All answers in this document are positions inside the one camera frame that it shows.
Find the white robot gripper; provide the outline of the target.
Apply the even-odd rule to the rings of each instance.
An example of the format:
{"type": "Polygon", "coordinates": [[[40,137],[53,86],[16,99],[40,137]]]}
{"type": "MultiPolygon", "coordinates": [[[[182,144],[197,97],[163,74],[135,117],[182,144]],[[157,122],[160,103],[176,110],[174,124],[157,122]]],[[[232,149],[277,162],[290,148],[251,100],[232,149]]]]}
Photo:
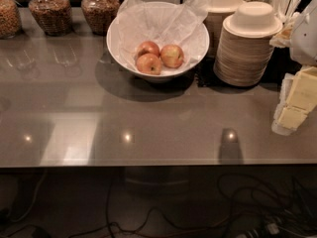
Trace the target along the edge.
{"type": "Polygon", "coordinates": [[[296,18],[290,36],[290,56],[306,64],[282,81],[271,130],[288,136],[295,132],[317,106],[317,0],[311,0],[296,18]]]}

